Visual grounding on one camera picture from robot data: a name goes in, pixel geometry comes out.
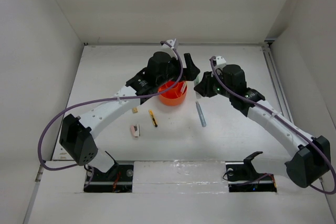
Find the green pastel highlighter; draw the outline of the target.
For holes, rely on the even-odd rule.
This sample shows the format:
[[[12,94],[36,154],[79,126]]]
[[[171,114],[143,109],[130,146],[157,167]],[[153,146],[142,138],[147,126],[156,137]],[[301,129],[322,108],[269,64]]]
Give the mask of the green pastel highlighter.
[[[197,76],[196,79],[194,80],[194,85],[195,85],[195,86],[198,85],[199,82],[200,82],[200,80],[199,80],[199,76]]]

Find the pink pen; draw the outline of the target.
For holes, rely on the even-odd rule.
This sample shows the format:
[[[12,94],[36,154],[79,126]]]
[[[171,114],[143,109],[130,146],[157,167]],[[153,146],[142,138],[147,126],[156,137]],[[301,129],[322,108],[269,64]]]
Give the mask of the pink pen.
[[[183,83],[182,87],[181,87],[181,93],[184,93],[185,89],[186,89],[186,82]]]

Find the blue grey marker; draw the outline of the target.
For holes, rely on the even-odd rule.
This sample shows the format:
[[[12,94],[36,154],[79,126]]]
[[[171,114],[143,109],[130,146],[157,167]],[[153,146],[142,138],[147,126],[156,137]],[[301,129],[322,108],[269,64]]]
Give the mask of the blue grey marker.
[[[201,125],[202,125],[202,127],[206,127],[206,121],[205,121],[204,114],[202,112],[201,106],[200,106],[198,101],[196,101],[195,103],[196,103],[196,109],[197,109],[197,112],[198,112],[198,115],[199,115]]]

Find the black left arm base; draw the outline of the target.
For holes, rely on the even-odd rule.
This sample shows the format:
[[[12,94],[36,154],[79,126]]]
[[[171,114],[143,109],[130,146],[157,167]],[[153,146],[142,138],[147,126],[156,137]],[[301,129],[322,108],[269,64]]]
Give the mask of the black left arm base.
[[[133,186],[134,162],[114,161],[111,173],[103,173],[97,168],[85,165],[86,178],[83,191],[86,193],[131,193]]]

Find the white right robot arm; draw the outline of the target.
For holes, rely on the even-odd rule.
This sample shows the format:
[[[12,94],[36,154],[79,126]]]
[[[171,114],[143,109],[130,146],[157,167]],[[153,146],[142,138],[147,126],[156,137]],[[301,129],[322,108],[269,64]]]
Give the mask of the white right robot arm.
[[[194,90],[202,97],[229,98],[233,108],[272,135],[291,157],[285,162],[286,173],[297,186],[306,188],[330,170],[330,142],[300,130],[284,118],[260,92],[247,86],[240,66],[224,65],[205,72]]]

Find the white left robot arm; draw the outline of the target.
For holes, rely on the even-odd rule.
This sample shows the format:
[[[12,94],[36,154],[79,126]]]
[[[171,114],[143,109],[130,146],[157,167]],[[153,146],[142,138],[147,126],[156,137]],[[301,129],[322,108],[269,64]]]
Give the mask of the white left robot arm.
[[[193,81],[200,73],[189,53],[184,54],[186,67],[177,58],[158,51],[148,60],[147,66],[114,95],[78,117],[64,117],[60,133],[60,145],[79,166],[89,165],[105,180],[117,175],[118,165],[107,152],[100,150],[95,138],[126,111],[142,105],[158,89],[169,81]]]

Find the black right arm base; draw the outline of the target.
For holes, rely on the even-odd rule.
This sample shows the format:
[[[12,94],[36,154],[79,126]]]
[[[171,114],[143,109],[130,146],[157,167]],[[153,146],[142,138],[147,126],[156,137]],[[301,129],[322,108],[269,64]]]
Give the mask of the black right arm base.
[[[274,175],[258,173],[252,164],[253,159],[262,153],[256,151],[243,161],[225,162],[222,179],[228,182],[230,193],[277,192]]]

